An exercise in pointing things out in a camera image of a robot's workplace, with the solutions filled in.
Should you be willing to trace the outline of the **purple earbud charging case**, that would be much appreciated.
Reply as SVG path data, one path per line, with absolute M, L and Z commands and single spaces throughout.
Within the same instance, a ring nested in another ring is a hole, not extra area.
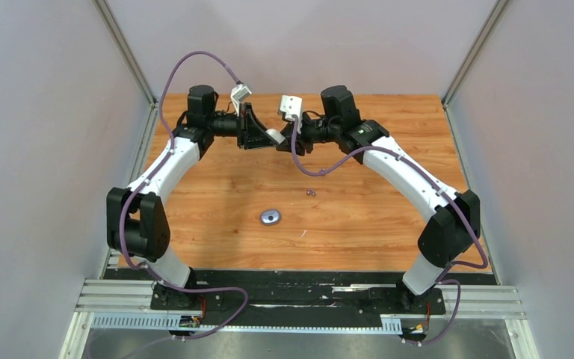
M 263 211 L 259 220 L 265 226 L 272 226 L 278 224 L 282 219 L 281 213 L 277 209 L 268 209 Z

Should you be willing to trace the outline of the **white earbud charging case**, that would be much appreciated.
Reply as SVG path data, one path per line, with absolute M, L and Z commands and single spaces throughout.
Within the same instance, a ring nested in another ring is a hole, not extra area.
M 276 146 L 280 145 L 286 140 L 286 137 L 277 129 L 266 129 L 265 133 L 275 143 Z

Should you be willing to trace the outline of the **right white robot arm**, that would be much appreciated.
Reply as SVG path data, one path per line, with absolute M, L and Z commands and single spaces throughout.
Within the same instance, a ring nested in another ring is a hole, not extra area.
M 396 293 L 400 308 L 412 313 L 424 306 L 426 292 L 461 263 L 458 257 L 471 246 L 481 255 L 478 268 L 485 269 L 489 260 L 479 242 L 481 203 L 476 193 L 458 191 L 437 179 L 376 120 L 362 119 L 346 86 L 324 89 L 321 101 L 324 113 L 312 120 L 303 109 L 302 98 L 283 95 L 278 112 L 287 126 L 273 137 L 279 141 L 278 149 L 291 152 L 293 159 L 311 152 L 314 144 L 336 143 L 345 157 L 316 176 L 328 175 L 355 159 L 384 178 L 419 211 L 425 228 L 418 239 L 419 255 L 404 273 Z

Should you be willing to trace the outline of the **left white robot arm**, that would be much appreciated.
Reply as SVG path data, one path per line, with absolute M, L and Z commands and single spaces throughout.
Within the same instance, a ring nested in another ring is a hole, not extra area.
M 249 89 L 232 90 L 233 113 L 217 110 L 218 93 L 208 85 L 190 88 L 187 108 L 177 121 L 158 158 L 125 188 L 112 188 L 106 197 L 108 247 L 145 267 L 171 288 L 170 299 L 180 308 L 192 308 L 199 289 L 190 283 L 193 271 L 170 244 L 170 225 L 164 205 L 180 179 L 206 154 L 216 137 L 233 137 L 242 149 L 275 147 L 284 142 L 280 131 L 264 126 L 251 104 L 242 100 Z

